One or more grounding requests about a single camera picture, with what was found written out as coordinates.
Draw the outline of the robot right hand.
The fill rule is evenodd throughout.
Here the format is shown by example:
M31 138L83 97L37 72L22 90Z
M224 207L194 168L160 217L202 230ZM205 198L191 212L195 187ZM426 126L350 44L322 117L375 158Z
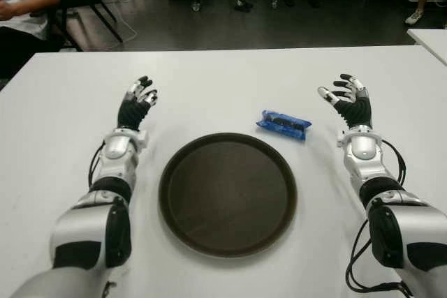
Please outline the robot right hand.
M333 85L344 90L331 91L319 87L320 97L336 110L349 128L366 126L372 129L372 107L366 86L348 74L341 74L340 80L334 81Z

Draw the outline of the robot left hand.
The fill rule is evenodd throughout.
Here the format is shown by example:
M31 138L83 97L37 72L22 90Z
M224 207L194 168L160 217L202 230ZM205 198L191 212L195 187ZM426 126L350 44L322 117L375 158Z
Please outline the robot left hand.
M138 78L127 90L119 106L117 127L139 131L141 122L149 110L156 105L158 91L146 91L153 81L147 76Z

